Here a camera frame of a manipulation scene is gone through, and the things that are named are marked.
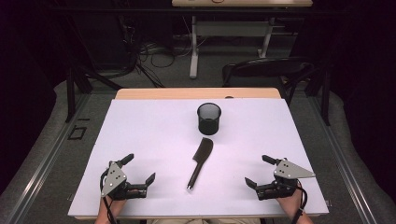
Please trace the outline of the black folding chair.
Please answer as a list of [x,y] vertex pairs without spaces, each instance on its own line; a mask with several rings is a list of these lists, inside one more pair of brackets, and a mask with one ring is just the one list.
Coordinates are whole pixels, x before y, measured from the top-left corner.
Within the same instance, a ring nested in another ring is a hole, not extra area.
[[297,85],[317,69],[305,57],[260,58],[227,64],[222,68],[223,87],[276,88],[290,105]]

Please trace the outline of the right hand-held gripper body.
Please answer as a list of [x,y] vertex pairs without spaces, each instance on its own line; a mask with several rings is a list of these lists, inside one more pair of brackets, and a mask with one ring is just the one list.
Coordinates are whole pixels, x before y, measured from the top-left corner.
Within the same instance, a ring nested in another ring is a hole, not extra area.
[[259,200],[289,197],[297,190],[300,178],[316,176],[312,171],[306,170],[287,159],[279,160],[279,165],[275,165],[276,168],[273,171],[275,180],[270,184],[257,185],[257,188],[255,188]]

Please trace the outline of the white table mat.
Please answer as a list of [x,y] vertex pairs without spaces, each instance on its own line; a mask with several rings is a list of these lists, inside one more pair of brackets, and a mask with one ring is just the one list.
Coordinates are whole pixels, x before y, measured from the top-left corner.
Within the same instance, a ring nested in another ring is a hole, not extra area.
[[246,184],[273,181],[268,155],[309,169],[310,161],[290,110],[282,99],[218,99],[219,130],[213,150],[193,189],[188,182],[196,166],[193,156],[203,138],[197,109],[202,100],[114,100],[92,149],[78,191],[68,212],[71,217],[96,215],[100,176],[110,161],[128,154],[123,167],[132,184],[150,175],[155,181],[144,199],[129,201],[124,217],[281,217],[274,200],[259,200]]

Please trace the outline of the aluminium floor rail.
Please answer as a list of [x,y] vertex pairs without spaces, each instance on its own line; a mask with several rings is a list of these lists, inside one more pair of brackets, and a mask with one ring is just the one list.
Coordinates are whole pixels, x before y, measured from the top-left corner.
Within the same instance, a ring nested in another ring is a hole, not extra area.
[[361,217],[362,224],[377,224],[374,214],[367,203],[365,196],[363,195],[361,186],[358,184],[357,179],[353,175],[352,170],[348,165],[347,158],[345,157],[338,141],[336,140],[331,127],[327,125],[321,116],[318,100],[315,97],[308,97],[308,102],[313,108],[315,116],[318,118],[318,122],[325,133],[326,139],[330,143],[330,148],[336,161],[338,170],[344,180],[351,200]]
[[68,215],[96,137],[90,95],[78,97],[69,121],[55,106],[6,192],[0,196],[0,224],[80,224]]

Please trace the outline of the black metal stand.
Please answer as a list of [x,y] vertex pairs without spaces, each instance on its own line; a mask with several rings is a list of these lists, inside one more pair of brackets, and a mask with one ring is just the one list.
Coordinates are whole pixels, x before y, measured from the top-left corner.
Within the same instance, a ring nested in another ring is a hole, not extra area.
[[99,75],[92,69],[84,65],[78,65],[72,67],[67,72],[66,77],[66,93],[67,93],[67,118],[66,122],[69,122],[76,114],[76,96],[75,87],[78,87],[83,94],[90,94],[93,90],[92,84],[89,78],[92,77],[107,85],[111,89],[118,91],[121,89],[119,84]]
[[312,77],[305,89],[307,96],[317,96],[321,91],[320,116],[324,123],[329,126],[331,73],[324,68],[314,70]]

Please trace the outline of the black comb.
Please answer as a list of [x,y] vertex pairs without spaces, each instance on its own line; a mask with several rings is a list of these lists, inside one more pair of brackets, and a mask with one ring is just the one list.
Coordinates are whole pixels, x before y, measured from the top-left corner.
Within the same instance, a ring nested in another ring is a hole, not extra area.
[[196,166],[188,182],[188,186],[187,186],[188,190],[192,190],[194,188],[198,175],[200,174],[205,161],[208,159],[209,155],[211,154],[213,146],[214,143],[211,139],[205,137],[202,138],[201,143],[198,146],[192,158],[196,162]]

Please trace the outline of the white-legged wooden desk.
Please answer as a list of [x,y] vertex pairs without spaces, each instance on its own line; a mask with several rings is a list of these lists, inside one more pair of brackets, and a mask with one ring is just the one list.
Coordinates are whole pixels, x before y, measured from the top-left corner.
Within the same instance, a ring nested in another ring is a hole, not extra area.
[[[311,7],[312,0],[172,0],[173,7],[201,9],[211,7],[222,9],[253,9],[256,7],[297,8]],[[260,57],[266,56],[269,40],[273,31],[270,19],[258,21],[200,21],[196,16],[191,17],[191,69],[190,78],[197,78],[199,50],[197,36],[263,36],[262,48],[258,51]]]

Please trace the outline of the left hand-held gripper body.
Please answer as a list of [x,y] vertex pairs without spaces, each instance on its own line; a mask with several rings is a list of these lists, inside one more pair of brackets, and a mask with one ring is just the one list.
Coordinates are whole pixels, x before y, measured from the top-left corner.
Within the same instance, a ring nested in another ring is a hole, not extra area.
[[132,185],[122,171],[121,161],[111,161],[103,172],[100,181],[101,197],[108,196],[112,200],[129,200],[147,197],[145,184]]

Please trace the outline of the person's left hand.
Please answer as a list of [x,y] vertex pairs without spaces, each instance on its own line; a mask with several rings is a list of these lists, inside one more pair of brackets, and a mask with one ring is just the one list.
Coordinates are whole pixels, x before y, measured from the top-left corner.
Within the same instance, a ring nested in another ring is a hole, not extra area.
[[111,199],[107,199],[107,203],[105,203],[104,200],[101,200],[97,219],[107,219],[107,209],[110,209],[113,217],[117,217],[123,210],[125,204],[126,200],[112,201]]

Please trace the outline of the person's right hand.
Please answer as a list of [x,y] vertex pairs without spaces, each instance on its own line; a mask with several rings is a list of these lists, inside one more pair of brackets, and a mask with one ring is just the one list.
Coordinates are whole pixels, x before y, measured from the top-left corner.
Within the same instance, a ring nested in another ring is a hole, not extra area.
[[276,201],[279,203],[287,217],[289,219],[293,219],[301,206],[302,198],[302,192],[297,189],[291,196],[285,198],[276,198]]

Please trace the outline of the black mesh pen holder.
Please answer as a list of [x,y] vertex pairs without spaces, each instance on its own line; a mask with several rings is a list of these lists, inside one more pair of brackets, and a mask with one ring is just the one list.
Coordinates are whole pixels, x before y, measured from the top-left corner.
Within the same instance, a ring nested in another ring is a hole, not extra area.
[[198,130],[205,135],[213,135],[219,130],[221,109],[214,103],[204,103],[197,109]]

